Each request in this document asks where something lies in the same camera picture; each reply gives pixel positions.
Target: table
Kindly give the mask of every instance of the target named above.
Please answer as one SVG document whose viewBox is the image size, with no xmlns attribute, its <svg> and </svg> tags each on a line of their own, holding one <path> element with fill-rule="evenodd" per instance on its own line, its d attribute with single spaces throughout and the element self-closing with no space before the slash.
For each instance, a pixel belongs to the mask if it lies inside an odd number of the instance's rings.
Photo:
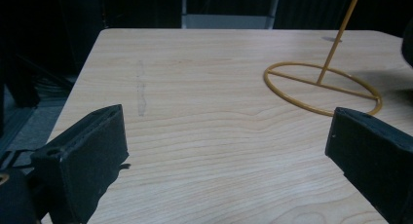
<svg viewBox="0 0 413 224">
<path fill-rule="evenodd" d="M 323 64 L 336 33 L 102 31 L 51 135 L 95 109 L 124 107 L 131 168 L 90 223 L 386 223 L 324 155 L 331 118 L 287 103 L 263 81 L 275 62 Z M 331 67 L 374 86 L 384 101 L 376 117 L 413 134 L 413 70 L 401 39 L 346 31 L 342 40 Z M 323 108 L 370 108 L 354 96 L 279 82 Z"/>
</svg>

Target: gold metal rod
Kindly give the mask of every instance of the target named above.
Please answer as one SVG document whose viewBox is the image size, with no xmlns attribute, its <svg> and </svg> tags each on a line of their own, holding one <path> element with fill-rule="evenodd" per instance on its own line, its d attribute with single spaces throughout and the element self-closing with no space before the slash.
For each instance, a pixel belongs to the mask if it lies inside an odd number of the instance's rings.
<svg viewBox="0 0 413 224">
<path fill-rule="evenodd" d="M 372 100 L 377 100 L 379 97 L 375 96 L 375 95 L 370 95 L 370 94 L 365 94 L 365 93 L 360 93 L 360 92 L 355 92 L 355 91 L 351 91 L 351 90 L 347 90 L 347 89 L 343 89 L 343 88 L 338 88 L 338 87 L 334 87 L 334 86 L 328 86 L 328 85 L 323 85 L 323 84 L 318 84 L 314 81 L 310 81 L 310 80 L 306 80 L 306 79 L 302 79 L 302 78 L 298 78 L 295 76 L 291 76 L 285 73 L 281 73 L 278 71 L 274 71 L 274 70 L 270 70 L 268 71 L 268 73 L 276 75 L 276 76 L 280 76 L 286 79 L 290 79 L 290 80 L 295 80 L 298 82 L 302 82 L 305 84 L 309 84 L 309 85 L 313 85 L 313 86 L 317 86 L 317 87 L 321 87 L 321 88 L 325 88 L 325 89 L 329 89 L 329 90 L 333 90 L 333 91 L 337 91 L 340 93 L 346 93 L 346 94 L 352 94 L 352 95 L 356 95 L 359 97 L 363 97 L 366 99 L 372 99 Z"/>
<path fill-rule="evenodd" d="M 346 15 L 344 16 L 343 22 L 341 23 L 340 30 L 337 33 L 336 39 L 334 40 L 333 46 L 331 47 L 330 53 L 328 54 L 327 60 L 325 61 L 324 67 L 319 74 L 319 79 L 317 80 L 317 84 L 321 84 L 322 78 L 324 77 L 325 71 L 328 69 L 328 65 L 330 64 L 331 59 L 337 49 L 338 43 L 340 42 L 341 36 L 343 35 L 344 29 L 346 29 L 347 23 L 349 22 L 350 16 L 352 15 L 353 10 L 355 9 L 356 3 L 358 0 L 352 0 L 349 6 L 349 10 L 347 10 Z"/>
</svg>

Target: gold wire stand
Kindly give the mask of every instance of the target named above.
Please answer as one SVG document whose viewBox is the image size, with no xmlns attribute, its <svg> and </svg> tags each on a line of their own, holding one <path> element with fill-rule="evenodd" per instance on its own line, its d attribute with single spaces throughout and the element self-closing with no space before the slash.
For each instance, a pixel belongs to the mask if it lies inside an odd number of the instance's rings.
<svg viewBox="0 0 413 224">
<path fill-rule="evenodd" d="M 372 99 L 375 100 L 376 105 L 374 106 L 374 108 L 367 112 L 367 114 L 370 115 L 374 115 L 375 113 L 379 112 L 379 110 L 382 108 L 383 102 L 382 102 L 382 97 L 380 96 L 380 94 L 370 85 L 368 85 L 367 83 L 365 83 L 364 81 L 360 80 L 359 78 L 349 75 L 341 70 L 338 69 L 334 69 L 334 68 L 329 68 L 329 64 L 330 61 L 335 53 L 335 50 L 337 49 L 337 45 L 340 42 L 341 36 L 343 35 L 344 29 L 347 26 L 347 23 L 349 22 L 350 16 L 352 15 L 353 9 L 355 8 L 357 3 L 357 0 L 352 0 L 352 2 L 350 3 L 349 6 L 349 10 L 347 11 L 346 15 L 344 16 L 343 22 L 340 26 L 340 30 L 337 33 L 337 36 L 334 40 L 333 46 L 331 47 L 330 53 L 328 54 L 327 60 L 325 61 L 324 66 L 320 66 L 320 65 L 316 65 L 316 64 L 311 64 L 311 63 L 305 63 L 305 62 L 297 62 L 297 61 L 286 61 L 286 62 L 280 62 L 280 63 L 275 63 L 271 66 L 269 66 L 265 72 L 264 72 L 264 81 L 267 84 L 267 86 L 275 93 L 277 94 L 279 97 L 283 98 L 284 100 L 298 106 L 301 107 L 303 109 L 321 114 L 321 115 L 326 115 L 326 116 L 333 116 L 334 112 L 333 111 L 328 111 L 328 110 L 324 110 L 324 109 L 320 109 L 317 108 L 315 106 L 306 104 L 300 100 L 297 100 L 285 93 L 283 93 L 281 90 L 277 89 L 276 86 L 270 81 L 269 79 L 269 75 L 276 75 L 276 76 L 281 76 L 283 78 L 287 78 L 287 79 L 291 79 L 294 81 L 298 81 L 298 82 L 302 82 L 302 83 L 306 83 L 309 85 L 314 85 L 317 87 L 321 87 L 324 89 L 329 89 L 329 90 L 333 90 L 336 92 L 341 92 L 341 93 L 347 93 L 347 94 L 351 94 L 351 95 L 355 95 L 358 97 L 362 97 L 362 98 L 367 98 L 367 99 Z M 285 73 L 281 73 L 279 71 L 276 71 L 275 69 L 277 67 L 280 66 L 288 66 L 288 65 L 299 65 L 299 66 L 308 66 L 308 67 L 312 67 L 312 68 L 318 68 L 321 69 L 321 73 L 319 74 L 319 78 L 316 82 L 314 81 L 310 81 L 310 80 L 306 80 L 306 79 L 301 79 L 299 77 L 295 77 L 295 76 L 291 76 Z M 343 89 L 343 88 L 339 88 L 339 87 L 335 87 L 335 86 L 329 86 L 329 85 L 324 85 L 322 84 L 322 79 L 325 75 L 325 72 L 329 71 L 329 72 L 333 72 L 335 74 L 341 75 L 345 78 L 348 78 L 358 84 L 360 84 L 361 86 L 363 86 L 365 89 L 367 89 L 371 94 L 366 94 L 366 93 L 360 93 L 360 92 L 355 92 L 355 91 L 351 91 L 351 90 L 347 90 L 347 89 Z"/>
</svg>

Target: wooden table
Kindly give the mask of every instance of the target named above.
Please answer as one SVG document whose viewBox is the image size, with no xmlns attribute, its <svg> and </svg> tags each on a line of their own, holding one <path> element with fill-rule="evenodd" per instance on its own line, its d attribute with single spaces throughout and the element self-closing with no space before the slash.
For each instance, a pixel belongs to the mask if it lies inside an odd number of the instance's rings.
<svg viewBox="0 0 413 224">
<path fill-rule="evenodd" d="M 109 187 L 90 223 L 385 223 L 324 155 L 331 118 L 287 103 L 263 81 L 275 62 L 323 65 L 335 35 L 102 31 L 51 136 L 95 109 L 124 107 L 131 168 Z M 413 134 L 413 70 L 401 40 L 375 31 L 346 31 L 342 40 L 331 66 L 374 86 L 384 100 L 376 117 Z M 372 107 L 355 96 L 277 82 L 323 108 Z"/>
</svg>

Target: circular metal base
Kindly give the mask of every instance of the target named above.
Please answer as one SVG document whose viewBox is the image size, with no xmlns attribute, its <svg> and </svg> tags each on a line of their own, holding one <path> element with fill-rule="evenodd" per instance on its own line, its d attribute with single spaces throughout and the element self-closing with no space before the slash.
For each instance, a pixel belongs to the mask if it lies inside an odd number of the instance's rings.
<svg viewBox="0 0 413 224">
<path fill-rule="evenodd" d="M 361 86 L 363 86 L 365 89 L 367 89 L 370 94 L 365 94 L 365 93 L 359 93 L 359 92 L 355 92 L 355 91 L 351 91 L 351 90 L 346 90 L 346 89 L 342 89 L 339 87 L 335 87 L 335 86 L 329 86 L 329 85 L 324 85 L 321 82 L 313 82 L 310 80 L 305 80 L 305 79 L 301 79 L 299 77 L 295 77 L 295 76 L 291 76 L 285 73 L 281 73 L 279 71 L 276 71 L 277 67 L 280 66 L 288 66 L 288 65 L 297 65 L 297 66 L 306 66 L 306 67 L 312 67 L 312 68 L 317 68 L 317 69 L 323 69 L 322 66 L 320 65 L 316 65 L 316 64 L 311 64 L 311 63 L 304 63 L 304 62 L 295 62 L 295 61 L 287 61 L 287 62 L 280 62 L 280 63 L 275 63 L 271 66 L 269 66 L 265 72 L 264 72 L 264 81 L 267 84 L 267 86 L 274 92 L 276 93 L 279 97 L 283 98 L 284 100 L 298 106 L 301 107 L 303 109 L 321 114 L 321 115 L 326 115 L 326 116 L 333 116 L 334 112 L 333 111 L 329 111 L 329 110 L 324 110 L 321 108 L 317 108 L 315 106 L 306 104 L 298 99 L 295 99 L 285 93 L 283 93 L 281 90 L 277 89 L 277 87 L 270 81 L 269 79 L 269 75 L 276 75 L 276 76 L 281 76 L 283 78 L 287 78 L 287 79 L 291 79 L 294 81 L 298 81 L 298 82 L 302 82 L 302 83 L 306 83 L 309 85 L 314 85 L 317 87 L 321 87 L 324 89 L 329 89 L 329 90 L 333 90 L 335 92 L 341 92 L 341 93 L 347 93 L 347 94 L 352 94 L 358 97 L 362 97 L 362 98 L 367 98 L 367 99 L 372 99 L 376 102 L 376 105 L 374 106 L 374 108 L 367 112 L 367 114 L 370 115 L 374 115 L 375 113 L 379 112 L 379 110 L 382 108 L 383 102 L 382 102 L 382 97 L 380 96 L 380 94 L 370 85 L 368 85 L 367 83 L 365 83 L 364 81 L 360 80 L 357 77 L 354 77 L 352 75 L 349 75 L 341 70 L 337 70 L 337 69 L 333 69 L 333 68 L 327 68 L 326 71 L 329 72 L 333 72 L 335 74 L 341 75 L 345 78 L 348 78 L 358 84 L 360 84 Z"/>
</svg>

